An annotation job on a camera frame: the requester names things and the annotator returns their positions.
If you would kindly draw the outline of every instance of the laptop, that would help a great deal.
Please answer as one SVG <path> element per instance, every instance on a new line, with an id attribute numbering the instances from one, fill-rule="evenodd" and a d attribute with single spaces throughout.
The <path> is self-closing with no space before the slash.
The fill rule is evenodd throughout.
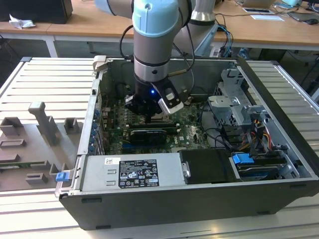
<path id="1" fill-rule="evenodd" d="M 289 16 L 296 19 L 297 21 L 308 21 L 310 19 L 317 19 L 319 20 L 318 13 L 300 13 L 300 12 L 289 12 Z"/>
<path id="2" fill-rule="evenodd" d="M 241 6 L 269 8 L 275 0 L 238 0 L 237 3 Z"/>

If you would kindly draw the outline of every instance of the robotic arm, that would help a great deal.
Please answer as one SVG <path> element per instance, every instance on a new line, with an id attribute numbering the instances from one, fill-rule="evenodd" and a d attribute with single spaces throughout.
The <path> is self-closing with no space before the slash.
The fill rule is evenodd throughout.
<path id="1" fill-rule="evenodd" d="M 213 8 L 215 0 L 95 0 L 101 10 L 132 18 L 134 27 L 135 94 L 126 98 L 126 107 L 146 122 L 154 114 L 174 114 L 183 102 L 169 77 L 188 69 L 169 73 L 173 43 L 182 51 L 203 55 L 217 30 Z"/>

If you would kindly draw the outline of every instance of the slotted metal surface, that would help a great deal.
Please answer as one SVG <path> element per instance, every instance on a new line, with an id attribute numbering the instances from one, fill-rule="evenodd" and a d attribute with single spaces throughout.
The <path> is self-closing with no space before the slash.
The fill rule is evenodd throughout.
<path id="1" fill-rule="evenodd" d="M 94 79 L 92 64 L 87 58 L 32 58 L 23 63 L 0 98 L 0 121 L 18 117 L 22 123 L 36 123 L 28 108 L 40 101 L 55 122 L 67 117 L 84 121 Z"/>
<path id="2" fill-rule="evenodd" d="M 270 62 L 256 63 L 248 61 L 250 67 L 259 76 L 279 106 L 294 123 L 305 140 L 319 155 L 319 110 L 308 101 L 304 92 L 299 91 L 296 83 L 279 67 Z M 248 90 L 256 104 L 261 104 L 252 89 Z"/>

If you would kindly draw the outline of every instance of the desk leg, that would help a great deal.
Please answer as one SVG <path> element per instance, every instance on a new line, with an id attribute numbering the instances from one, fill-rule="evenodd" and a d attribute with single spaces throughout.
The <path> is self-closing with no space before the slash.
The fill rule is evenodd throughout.
<path id="1" fill-rule="evenodd" d="M 54 44 L 54 36 L 44 36 L 43 40 L 46 42 L 51 57 L 59 57 Z"/>
<path id="2" fill-rule="evenodd" d="M 94 51 L 93 42 L 92 41 L 87 41 L 86 43 L 89 45 L 90 53 L 94 53 L 95 51 Z"/>

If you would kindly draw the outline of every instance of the blue plastic clip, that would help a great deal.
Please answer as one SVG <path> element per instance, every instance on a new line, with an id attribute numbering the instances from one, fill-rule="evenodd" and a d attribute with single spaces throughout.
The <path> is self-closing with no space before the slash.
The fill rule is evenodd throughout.
<path id="1" fill-rule="evenodd" d="M 249 157 L 249 153 L 236 153 L 233 157 L 235 164 L 237 163 L 254 163 L 255 161 Z"/>
<path id="2" fill-rule="evenodd" d="M 57 182 L 68 182 L 70 172 L 60 172 L 56 174 L 55 181 Z"/>

